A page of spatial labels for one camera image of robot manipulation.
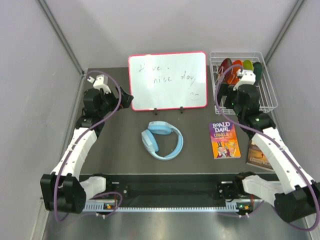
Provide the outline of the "orange plate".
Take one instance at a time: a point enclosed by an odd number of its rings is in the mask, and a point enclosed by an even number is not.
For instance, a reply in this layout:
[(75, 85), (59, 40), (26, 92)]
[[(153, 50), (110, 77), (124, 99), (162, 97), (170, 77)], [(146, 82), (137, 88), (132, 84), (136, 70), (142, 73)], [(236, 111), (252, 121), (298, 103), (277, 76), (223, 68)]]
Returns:
[(237, 77), (237, 72), (243, 66), (243, 62), (241, 60), (237, 59), (232, 63), (232, 65), (234, 66), (234, 68), (230, 71), (230, 76), (229, 76), (229, 78), (227, 80), (227, 83), (230, 84), (230, 85), (235, 85), (240, 80)]

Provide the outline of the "dark green plate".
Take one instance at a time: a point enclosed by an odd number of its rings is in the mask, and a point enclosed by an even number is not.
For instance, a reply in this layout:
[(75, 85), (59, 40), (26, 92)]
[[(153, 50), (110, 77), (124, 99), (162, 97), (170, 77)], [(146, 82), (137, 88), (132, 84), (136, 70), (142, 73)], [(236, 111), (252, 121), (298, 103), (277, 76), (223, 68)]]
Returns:
[(257, 86), (260, 83), (262, 75), (263, 75), (263, 66), (260, 62), (253, 63), (253, 73), (255, 74), (254, 85)]

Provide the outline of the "red floral plate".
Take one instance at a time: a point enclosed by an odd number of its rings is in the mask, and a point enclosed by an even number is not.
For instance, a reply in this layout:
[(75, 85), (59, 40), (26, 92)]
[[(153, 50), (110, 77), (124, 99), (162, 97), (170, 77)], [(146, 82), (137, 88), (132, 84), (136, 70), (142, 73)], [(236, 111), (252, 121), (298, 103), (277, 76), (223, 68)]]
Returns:
[[(222, 74), (233, 65), (233, 62), (230, 58), (225, 58), (218, 68), (218, 76), (221, 77)], [(233, 70), (229, 70), (225, 75), (223, 82), (231, 84), (233, 80)]]

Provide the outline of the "lime green plate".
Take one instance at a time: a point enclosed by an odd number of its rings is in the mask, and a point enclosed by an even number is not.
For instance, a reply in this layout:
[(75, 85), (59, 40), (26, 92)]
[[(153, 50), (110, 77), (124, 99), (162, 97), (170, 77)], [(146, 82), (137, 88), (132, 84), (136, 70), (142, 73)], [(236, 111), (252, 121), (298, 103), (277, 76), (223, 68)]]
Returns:
[(254, 71), (254, 66), (253, 66), (253, 62), (249, 59), (246, 59), (242, 62), (242, 66), (244, 70), (248, 70), (248, 71)]

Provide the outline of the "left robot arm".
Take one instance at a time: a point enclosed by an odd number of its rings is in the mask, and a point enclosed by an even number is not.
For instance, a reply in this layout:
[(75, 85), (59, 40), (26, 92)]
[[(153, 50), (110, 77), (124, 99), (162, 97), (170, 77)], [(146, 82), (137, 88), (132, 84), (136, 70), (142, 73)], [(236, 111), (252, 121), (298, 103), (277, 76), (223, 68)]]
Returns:
[(129, 108), (134, 99), (122, 87), (117, 91), (119, 97), (101, 87), (84, 92), (81, 116), (76, 121), (70, 144), (52, 172), (40, 179), (46, 210), (80, 214), (86, 201), (94, 196), (106, 199), (113, 194), (114, 187), (104, 176), (94, 175), (80, 181), (80, 173), (91, 147), (102, 132), (105, 116)]

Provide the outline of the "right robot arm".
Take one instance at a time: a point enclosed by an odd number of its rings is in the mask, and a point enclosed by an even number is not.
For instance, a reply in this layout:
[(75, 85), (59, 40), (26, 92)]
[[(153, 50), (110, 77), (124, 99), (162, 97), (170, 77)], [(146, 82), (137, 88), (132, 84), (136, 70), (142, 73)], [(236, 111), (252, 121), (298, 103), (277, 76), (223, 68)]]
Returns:
[(227, 86), (225, 107), (235, 112), (237, 125), (266, 156), (279, 183), (268, 182), (254, 173), (245, 173), (233, 185), (239, 198), (253, 194), (269, 203), (286, 223), (315, 214), (320, 221), (320, 184), (295, 160), (280, 137), (272, 118), (260, 110), (255, 85)]

